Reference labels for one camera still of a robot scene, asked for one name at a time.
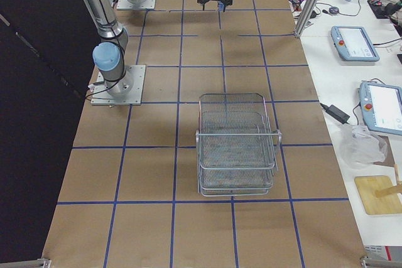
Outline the round grey puck device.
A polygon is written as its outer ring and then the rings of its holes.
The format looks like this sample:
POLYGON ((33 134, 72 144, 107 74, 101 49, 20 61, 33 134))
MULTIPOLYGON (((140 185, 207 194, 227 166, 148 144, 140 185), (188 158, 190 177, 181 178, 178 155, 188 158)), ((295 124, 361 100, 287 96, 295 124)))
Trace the round grey puck device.
POLYGON ((329 7, 328 12, 331 15, 337 15, 337 14, 339 14, 339 8, 335 7, 335 6, 331 6, 331 7, 329 7))

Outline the far teach pendant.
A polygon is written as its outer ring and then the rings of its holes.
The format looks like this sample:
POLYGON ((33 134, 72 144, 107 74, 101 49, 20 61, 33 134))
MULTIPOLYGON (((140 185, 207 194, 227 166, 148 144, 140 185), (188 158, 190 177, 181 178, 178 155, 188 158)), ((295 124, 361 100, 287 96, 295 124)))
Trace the far teach pendant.
POLYGON ((380 57, 362 26, 333 26, 330 35, 340 58, 347 62, 378 62, 380 57))

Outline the teach pendant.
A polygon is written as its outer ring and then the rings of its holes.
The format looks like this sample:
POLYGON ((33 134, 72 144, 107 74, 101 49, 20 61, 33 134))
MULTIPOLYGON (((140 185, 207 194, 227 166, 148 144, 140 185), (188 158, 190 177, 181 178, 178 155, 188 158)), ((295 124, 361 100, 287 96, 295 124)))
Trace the teach pendant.
POLYGON ((370 131, 401 135, 401 87, 362 81, 359 98, 370 131))
POLYGON ((330 35, 340 58, 347 62, 378 62, 380 57, 362 26, 333 26, 330 35))

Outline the black power adapter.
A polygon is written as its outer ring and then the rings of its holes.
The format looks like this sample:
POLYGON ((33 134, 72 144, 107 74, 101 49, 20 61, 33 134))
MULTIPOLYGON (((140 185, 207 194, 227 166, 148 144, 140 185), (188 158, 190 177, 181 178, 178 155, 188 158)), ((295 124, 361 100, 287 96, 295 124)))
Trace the black power adapter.
POLYGON ((344 111, 340 110, 338 107, 334 105, 327 106, 325 104, 320 104, 322 109, 335 120, 340 122, 341 124, 346 124, 350 118, 348 114, 344 111))

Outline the near teach pendant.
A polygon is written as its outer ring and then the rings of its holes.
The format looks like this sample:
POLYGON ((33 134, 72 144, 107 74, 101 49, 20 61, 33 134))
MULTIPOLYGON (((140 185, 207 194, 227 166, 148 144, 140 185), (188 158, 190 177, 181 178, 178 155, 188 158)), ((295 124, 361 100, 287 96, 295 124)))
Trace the near teach pendant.
POLYGON ((401 135, 401 87, 362 81, 359 98, 370 131, 401 135))

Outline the clear plastic bag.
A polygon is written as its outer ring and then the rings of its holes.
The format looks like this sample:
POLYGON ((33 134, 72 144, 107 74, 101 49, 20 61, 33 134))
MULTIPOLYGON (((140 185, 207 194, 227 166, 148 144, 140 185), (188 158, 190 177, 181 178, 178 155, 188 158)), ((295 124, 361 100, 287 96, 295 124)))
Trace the clear plastic bag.
POLYGON ((383 163, 388 157, 387 142, 365 125, 343 125, 340 138, 340 157, 347 164, 383 163))

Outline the wooden board stand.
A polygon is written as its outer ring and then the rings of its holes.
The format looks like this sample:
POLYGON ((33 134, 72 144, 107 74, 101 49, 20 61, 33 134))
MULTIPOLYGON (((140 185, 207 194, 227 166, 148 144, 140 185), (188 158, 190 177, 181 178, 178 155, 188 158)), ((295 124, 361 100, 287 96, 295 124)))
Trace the wooden board stand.
POLYGON ((398 166, 394 165, 396 184, 385 175, 354 178, 359 197, 367 215, 401 214, 401 180, 398 166))

